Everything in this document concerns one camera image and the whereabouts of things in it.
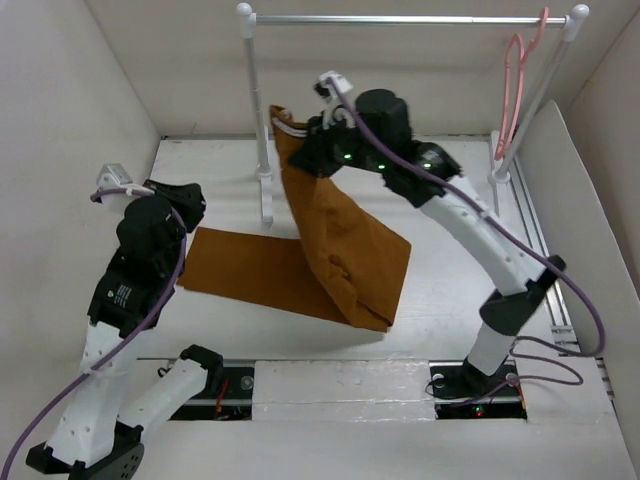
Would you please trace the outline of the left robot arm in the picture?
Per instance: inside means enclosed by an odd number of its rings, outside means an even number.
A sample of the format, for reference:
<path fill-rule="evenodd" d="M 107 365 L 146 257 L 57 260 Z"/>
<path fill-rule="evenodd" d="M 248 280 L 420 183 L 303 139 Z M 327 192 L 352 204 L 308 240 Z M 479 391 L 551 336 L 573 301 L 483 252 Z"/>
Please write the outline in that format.
<path fill-rule="evenodd" d="M 146 440 L 196 395 L 223 384 L 223 358 L 198 345 L 129 406 L 122 404 L 130 375 L 161 311 L 175 292 L 186 260 L 186 239 L 203 219 L 206 201 L 196 183 L 101 186 L 95 203 L 119 196 L 119 247 L 99 280 L 87 315 L 78 379 L 56 402 L 70 400 L 55 432 L 32 447 L 26 464 L 69 479 L 130 479 Z"/>

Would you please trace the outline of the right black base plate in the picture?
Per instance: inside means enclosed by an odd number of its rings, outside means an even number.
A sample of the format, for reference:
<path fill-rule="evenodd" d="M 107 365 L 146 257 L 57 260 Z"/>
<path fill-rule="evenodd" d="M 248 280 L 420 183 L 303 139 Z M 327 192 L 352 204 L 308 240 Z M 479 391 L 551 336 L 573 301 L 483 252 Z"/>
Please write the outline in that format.
<path fill-rule="evenodd" d="M 503 365 L 487 384 L 472 386 L 462 377 L 461 363 L 434 363 L 425 392 L 434 399 L 437 420 L 526 420 L 526 406 L 518 387 L 506 383 L 516 374 L 514 364 Z"/>

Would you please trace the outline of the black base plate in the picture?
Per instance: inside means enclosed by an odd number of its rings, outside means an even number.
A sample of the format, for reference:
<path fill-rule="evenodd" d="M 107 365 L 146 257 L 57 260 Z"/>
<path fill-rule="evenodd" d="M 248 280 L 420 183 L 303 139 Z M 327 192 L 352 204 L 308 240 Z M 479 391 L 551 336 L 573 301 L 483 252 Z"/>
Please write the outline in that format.
<path fill-rule="evenodd" d="M 434 399 L 437 420 L 526 420 L 526 406 L 518 387 L 506 383 L 516 374 L 514 364 L 503 365 L 487 384 L 472 386 L 462 377 L 461 363 L 434 363 L 425 392 Z"/>
<path fill-rule="evenodd" d="M 255 363 L 227 361 L 222 379 L 189 399 L 171 421 L 245 421 L 252 419 Z"/>

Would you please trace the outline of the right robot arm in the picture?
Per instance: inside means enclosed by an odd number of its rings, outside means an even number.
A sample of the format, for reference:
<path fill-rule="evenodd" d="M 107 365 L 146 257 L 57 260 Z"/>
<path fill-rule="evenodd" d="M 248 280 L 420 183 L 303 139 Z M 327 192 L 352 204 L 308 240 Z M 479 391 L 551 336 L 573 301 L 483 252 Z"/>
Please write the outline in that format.
<path fill-rule="evenodd" d="M 493 281 L 495 289 L 479 310 L 476 341 L 456 376 L 472 393 L 486 393 L 497 384 L 517 335 L 565 270 L 564 260 L 534 259 L 510 241 L 450 154 L 414 138 L 408 106 L 392 91 L 368 90 L 356 99 L 360 119 L 376 138 L 371 141 L 332 88 L 315 90 L 326 106 L 309 120 L 294 166 L 315 178 L 329 178 L 342 167 L 380 174 L 389 190 L 447 230 Z"/>

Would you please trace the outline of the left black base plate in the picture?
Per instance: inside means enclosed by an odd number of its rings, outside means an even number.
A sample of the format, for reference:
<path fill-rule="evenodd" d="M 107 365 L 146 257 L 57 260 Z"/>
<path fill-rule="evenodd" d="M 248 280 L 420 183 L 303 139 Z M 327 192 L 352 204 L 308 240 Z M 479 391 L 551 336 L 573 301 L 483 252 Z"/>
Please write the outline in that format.
<path fill-rule="evenodd" d="M 189 399 L 171 421 L 245 421 L 252 419 L 255 363 L 227 361 L 222 379 Z"/>

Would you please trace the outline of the brown trousers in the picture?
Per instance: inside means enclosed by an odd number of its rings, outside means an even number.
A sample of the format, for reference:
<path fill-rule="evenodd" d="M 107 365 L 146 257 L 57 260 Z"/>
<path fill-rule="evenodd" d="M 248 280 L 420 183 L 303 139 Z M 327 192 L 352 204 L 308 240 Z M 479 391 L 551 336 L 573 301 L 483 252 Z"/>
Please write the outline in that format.
<path fill-rule="evenodd" d="M 328 178 L 292 165 L 307 123 L 269 109 L 296 239 L 200 227 L 183 288 L 385 333 L 393 325 L 411 245 Z"/>

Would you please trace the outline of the pink plastic hanger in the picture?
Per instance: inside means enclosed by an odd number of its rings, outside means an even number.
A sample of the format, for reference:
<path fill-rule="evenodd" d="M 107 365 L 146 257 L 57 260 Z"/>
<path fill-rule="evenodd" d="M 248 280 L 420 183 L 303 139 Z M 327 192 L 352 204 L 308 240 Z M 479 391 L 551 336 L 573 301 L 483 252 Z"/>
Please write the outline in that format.
<path fill-rule="evenodd" d="M 537 49 L 549 19 L 549 8 L 540 11 L 535 36 L 525 44 L 523 37 L 514 33 L 504 56 L 504 88 L 501 124 L 494 153 L 495 160 L 502 160 L 510 147 L 520 114 L 524 92 L 524 67 L 528 57 Z"/>

